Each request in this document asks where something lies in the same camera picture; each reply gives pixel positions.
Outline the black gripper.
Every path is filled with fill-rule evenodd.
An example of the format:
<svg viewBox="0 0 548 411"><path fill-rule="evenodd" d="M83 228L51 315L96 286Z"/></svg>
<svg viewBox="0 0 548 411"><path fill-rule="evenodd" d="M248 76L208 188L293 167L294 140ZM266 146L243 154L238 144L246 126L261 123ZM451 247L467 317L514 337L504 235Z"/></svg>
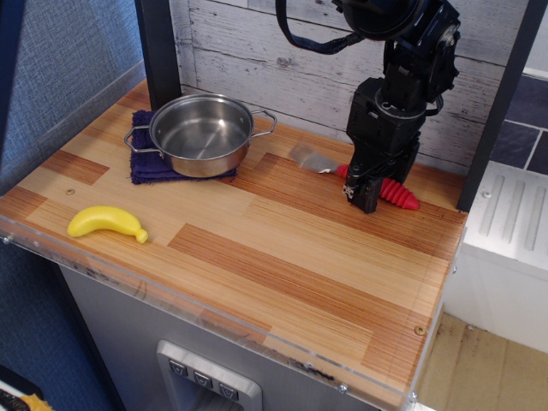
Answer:
<svg viewBox="0 0 548 411"><path fill-rule="evenodd" d="M385 101L381 94L383 83L381 78L361 83L354 92L348 117L347 135L354 144L354 155L343 192L365 214L376 211L381 177L406 181L419 150L420 128L426 120L424 105L405 111Z"/></svg>

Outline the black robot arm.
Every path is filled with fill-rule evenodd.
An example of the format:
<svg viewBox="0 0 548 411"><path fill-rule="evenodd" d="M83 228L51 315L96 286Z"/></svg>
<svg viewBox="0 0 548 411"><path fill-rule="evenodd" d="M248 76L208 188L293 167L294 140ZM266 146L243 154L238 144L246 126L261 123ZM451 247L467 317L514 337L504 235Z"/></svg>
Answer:
<svg viewBox="0 0 548 411"><path fill-rule="evenodd" d="M344 193L372 213L385 178L407 179L420 129L453 87L459 14L447 1L339 1L337 7L357 35L384 42L383 74L358 86L347 125L354 155Z"/></svg>

